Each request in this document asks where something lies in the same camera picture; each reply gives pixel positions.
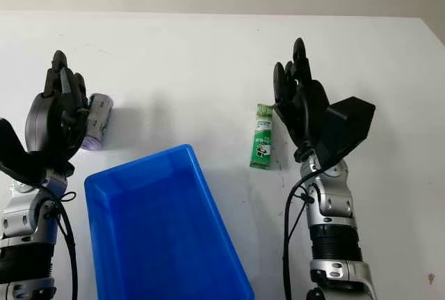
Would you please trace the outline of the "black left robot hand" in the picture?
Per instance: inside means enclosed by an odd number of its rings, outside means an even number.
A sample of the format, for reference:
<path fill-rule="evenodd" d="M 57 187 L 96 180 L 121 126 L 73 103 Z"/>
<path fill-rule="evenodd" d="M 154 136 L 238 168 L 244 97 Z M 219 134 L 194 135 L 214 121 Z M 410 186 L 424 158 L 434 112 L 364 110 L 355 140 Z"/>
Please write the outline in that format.
<path fill-rule="evenodd" d="M 44 89 L 31 105 L 25 125 L 26 147 L 48 164 L 69 161 L 86 134 L 88 98 L 84 78 L 68 68 L 57 50 L 47 70 Z"/>

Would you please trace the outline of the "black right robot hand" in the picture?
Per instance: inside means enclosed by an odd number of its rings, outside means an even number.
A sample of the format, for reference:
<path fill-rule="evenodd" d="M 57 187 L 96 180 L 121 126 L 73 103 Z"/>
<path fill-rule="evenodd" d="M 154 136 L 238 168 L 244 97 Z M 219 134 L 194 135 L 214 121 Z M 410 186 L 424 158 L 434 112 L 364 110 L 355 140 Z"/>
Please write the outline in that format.
<path fill-rule="evenodd" d="M 319 142 L 321 121 L 329 105 L 322 84 L 312 78 L 302 38 L 294 43 L 292 61 L 275 64 L 273 88 L 273 108 L 297 147 L 295 160 L 302 162 Z"/>

